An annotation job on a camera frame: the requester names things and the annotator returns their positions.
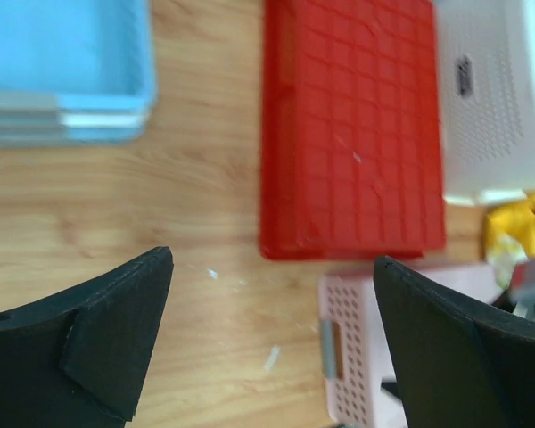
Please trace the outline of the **large cream perforated container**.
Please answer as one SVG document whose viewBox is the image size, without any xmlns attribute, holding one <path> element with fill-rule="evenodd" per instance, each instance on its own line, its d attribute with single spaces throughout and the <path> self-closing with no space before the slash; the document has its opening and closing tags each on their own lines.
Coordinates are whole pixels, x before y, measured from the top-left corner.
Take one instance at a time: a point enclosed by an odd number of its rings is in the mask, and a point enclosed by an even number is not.
<svg viewBox="0 0 535 428">
<path fill-rule="evenodd" d="M 535 190 L 535 1 L 437 1 L 445 200 Z"/>
</svg>

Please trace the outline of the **pink perforated basket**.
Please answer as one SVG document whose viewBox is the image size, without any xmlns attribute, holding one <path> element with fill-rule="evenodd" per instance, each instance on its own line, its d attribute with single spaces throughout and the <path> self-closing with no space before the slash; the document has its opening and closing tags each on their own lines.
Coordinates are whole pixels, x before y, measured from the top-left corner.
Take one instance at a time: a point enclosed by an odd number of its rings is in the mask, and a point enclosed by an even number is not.
<svg viewBox="0 0 535 428">
<path fill-rule="evenodd" d="M 449 289 L 492 306 L 501 291 L 477 264 L 407 264 Z M 326 405 L 346 427 L 410 427 L 398 391 L 374 288 L 374 268 L 333 273 L 318 286 Z"/>
</svg>

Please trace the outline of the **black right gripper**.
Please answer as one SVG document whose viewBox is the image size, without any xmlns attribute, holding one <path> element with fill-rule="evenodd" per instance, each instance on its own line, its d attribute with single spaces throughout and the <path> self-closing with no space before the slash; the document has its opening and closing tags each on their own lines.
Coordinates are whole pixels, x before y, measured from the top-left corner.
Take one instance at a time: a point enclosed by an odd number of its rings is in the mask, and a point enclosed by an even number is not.
<svg viewBox="0 0 535 428">
<path fill-rule="evenodd" d="M 535 259 L 515 265 L 507 288 L 492 306 L 535 322 Z"/>
</svg>

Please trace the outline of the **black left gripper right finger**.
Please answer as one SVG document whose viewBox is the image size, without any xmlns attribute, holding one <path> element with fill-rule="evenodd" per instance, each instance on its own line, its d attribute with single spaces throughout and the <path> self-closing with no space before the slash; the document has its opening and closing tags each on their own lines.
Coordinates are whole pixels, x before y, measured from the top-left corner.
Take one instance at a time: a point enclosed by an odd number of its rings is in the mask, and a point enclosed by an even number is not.
<svg viewBox="0 0 535 428">
<path fill-rule="evenodd" d="M 374 290 L 410 427 L 535 427 L 535 322 L 390 257 Z"/>
</svg>

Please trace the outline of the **white perforated basket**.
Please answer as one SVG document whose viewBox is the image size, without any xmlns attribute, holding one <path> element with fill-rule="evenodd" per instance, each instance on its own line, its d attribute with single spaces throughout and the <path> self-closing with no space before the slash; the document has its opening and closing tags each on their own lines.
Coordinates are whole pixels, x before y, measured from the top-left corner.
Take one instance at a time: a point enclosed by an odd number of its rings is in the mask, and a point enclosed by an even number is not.
<svg viewBox="0 0 535 428">
<path fill-rule="evenodd" d="M 137 128 L 150 110 L 80 111 L 61 107 L 52 94 L 0 90 L 0 128 Z"/>
</svg>

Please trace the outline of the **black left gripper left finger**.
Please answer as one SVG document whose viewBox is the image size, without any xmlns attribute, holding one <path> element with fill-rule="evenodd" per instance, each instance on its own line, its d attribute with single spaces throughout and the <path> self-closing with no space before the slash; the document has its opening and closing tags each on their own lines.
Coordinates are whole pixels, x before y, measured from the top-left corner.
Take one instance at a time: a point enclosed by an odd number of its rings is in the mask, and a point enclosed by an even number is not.
<svg viewBox="0 0 535 428">
<path fill-rule="evenodd" d="M 0 312 L 0 427 L 123 427 L 136 409 L 173 274 L 156 247 Z"/>
</svg>

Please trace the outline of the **red plastic tray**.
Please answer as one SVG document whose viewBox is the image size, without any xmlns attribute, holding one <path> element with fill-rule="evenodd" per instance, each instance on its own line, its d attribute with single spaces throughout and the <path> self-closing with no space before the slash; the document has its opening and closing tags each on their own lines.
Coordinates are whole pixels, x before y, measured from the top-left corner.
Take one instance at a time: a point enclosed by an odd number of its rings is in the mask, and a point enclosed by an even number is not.
<svg viewBox="0 0 535 428">
<path fill-rule="evenodd" d="M 265 258 L 445 246 L 435 24 L 430 1 L 265 2 Z"/>
</svg>

